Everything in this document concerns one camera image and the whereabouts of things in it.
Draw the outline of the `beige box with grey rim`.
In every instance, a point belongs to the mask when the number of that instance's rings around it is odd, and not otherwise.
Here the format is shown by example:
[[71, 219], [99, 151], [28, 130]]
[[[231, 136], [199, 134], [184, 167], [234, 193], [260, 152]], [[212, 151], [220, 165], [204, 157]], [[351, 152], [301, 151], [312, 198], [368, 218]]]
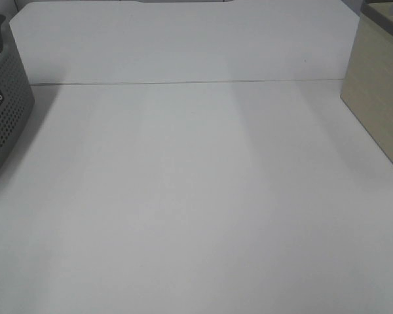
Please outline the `beige box with grey rim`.
[[341, 99], [393, 164], [393, 1], [364, 1]]

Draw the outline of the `grey perforated plastic basket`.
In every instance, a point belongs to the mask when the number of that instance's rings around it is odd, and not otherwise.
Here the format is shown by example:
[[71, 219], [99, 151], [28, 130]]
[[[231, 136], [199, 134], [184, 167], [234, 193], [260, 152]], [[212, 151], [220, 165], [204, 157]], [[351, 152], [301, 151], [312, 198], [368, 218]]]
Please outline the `grey perforated plastic basket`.
[[34, 104], [9, 19], [0, 14], [0, 170], [23, 132]]

